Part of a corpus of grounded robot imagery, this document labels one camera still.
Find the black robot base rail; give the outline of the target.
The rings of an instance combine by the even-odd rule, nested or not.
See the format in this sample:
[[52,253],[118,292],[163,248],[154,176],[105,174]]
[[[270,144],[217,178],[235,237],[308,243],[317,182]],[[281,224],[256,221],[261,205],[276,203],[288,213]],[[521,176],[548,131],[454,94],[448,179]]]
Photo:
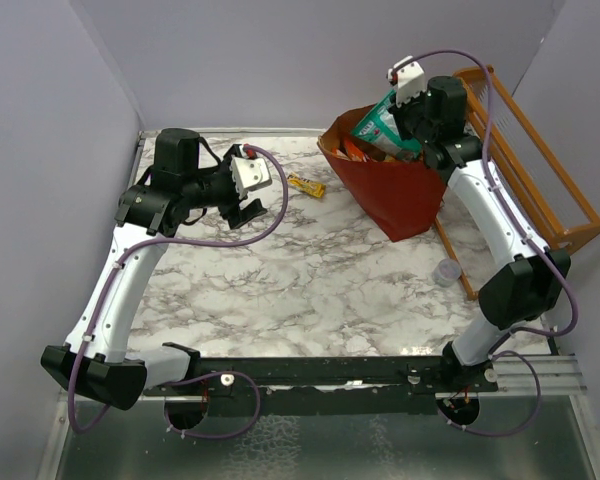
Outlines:
[[454,367],[445,356],[226,357],[194,360],[189,385],[156,386],[169,411],[216,417],[433,414],[439,394],[496,391],[490,362]]

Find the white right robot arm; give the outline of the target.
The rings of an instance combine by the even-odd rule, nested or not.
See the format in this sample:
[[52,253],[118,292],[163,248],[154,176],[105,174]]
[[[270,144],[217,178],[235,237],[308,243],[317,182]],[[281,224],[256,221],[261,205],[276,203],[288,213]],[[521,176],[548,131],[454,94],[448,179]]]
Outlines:
[[526,221],[483,159],[482,140],[466,130],[467,92],[460,79],[393,74],[389,111],[404,140],[417,140],[425,165],[462,201],[484,236],[497,272],[480,289],[479,312],[447,351],[441,383],[461,391],[499,342],[552,309],[571,266],[569,254],[552,250]]

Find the teal Fox's mint candy bag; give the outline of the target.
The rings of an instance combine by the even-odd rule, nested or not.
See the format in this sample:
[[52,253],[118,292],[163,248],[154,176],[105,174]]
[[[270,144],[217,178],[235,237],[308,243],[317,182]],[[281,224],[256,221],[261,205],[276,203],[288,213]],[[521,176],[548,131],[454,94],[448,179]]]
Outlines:
[[421,145],[415,139],[403,140],[400,137],[394,117],[389,112],[394,99],[395,93],[389,91],[356,124],[351,134],[396,159],[415,158],[421,152]]

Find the yellow M&M's packet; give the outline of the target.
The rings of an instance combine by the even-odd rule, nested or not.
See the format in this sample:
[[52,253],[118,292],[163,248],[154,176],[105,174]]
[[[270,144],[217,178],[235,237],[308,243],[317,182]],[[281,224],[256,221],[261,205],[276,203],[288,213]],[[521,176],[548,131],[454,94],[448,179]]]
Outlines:
[[286,176],[287,183],[294,189],[303,192],[313,198],[321,199],[326,192],[326,185],[317,181],[309,180],[295,173]]

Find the orange Fox's fruits candy bag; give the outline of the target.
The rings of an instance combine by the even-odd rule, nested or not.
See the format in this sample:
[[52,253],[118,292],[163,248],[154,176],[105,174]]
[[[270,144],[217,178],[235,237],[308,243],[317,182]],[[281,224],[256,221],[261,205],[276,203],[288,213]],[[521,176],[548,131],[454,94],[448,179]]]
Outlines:
[[330,154],[332,157],[334,157],[334,158],[338,158],[338,159],[340,159],[340,160],[342,160],[342,161],[351,161],[351,158],[350,158],[350,157],[349,157],[349,156],[348,156],[348,155],[347,155],[345,152],[341,151],[341,150],[340,150],[340,149],[338,149],[338,148],[331,149],[331,150],[329,151],[329,154]]

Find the red brown paper bag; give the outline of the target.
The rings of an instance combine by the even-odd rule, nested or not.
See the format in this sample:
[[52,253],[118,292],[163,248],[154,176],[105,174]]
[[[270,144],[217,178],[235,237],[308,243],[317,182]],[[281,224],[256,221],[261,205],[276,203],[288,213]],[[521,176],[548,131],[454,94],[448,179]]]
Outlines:
[[[446,186],[423,162],[382,161],[381,150],[350,134],[370,109],[359,107],[339,115],[319,136],[318,148],[360,207],[391,241],[397,242],[433,226]],[[344,152],[341,140],[345,137],[371,161],[359,163],[332,157],[331,149]]]

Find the orange wooden rack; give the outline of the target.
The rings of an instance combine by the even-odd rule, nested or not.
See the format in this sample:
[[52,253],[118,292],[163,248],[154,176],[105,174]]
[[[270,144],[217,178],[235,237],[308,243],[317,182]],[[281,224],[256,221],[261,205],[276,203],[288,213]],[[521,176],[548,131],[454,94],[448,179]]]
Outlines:
[[[572,258],[568,281],[577,287],[591,271],[599,245],[600,214],[563,166],[547,141],[513,99],[493,66],[495,90],[490,153],[509,194],[527,221],[551,247]],[[435,227],[446,254],[462,267],[459,282],[470,301],[496,271],[486,237],[467,208],[448,191]]]

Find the small purple lidded cup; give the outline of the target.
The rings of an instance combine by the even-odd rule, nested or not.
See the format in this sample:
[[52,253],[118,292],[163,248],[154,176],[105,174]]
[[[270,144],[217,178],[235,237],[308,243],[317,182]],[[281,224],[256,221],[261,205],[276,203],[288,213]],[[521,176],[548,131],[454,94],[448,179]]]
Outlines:
[[450,258],[441,260],[432,273],[434,282],[441,287],[450,287],[462,276],[460,264]]

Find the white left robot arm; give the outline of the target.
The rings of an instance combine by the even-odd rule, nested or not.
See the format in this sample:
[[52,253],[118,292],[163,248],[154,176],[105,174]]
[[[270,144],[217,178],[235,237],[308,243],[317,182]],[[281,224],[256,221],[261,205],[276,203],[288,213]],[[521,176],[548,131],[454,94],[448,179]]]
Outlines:
[[191,211],[215,208],[232,229],[265,213],[260,200],[241,203],[272,183],[267,162],[232,145],[211,167],[199,164],[208,146],[197,132],[168,128],[155,140],[154,161],[119,198],[107,261],[80,320],[60,346],[47,346],[41,365],[66,391],[120,410],[160,383],[186,395],[200,385],[193,352],[168,345],[127,355],[133,318],[148,281]]

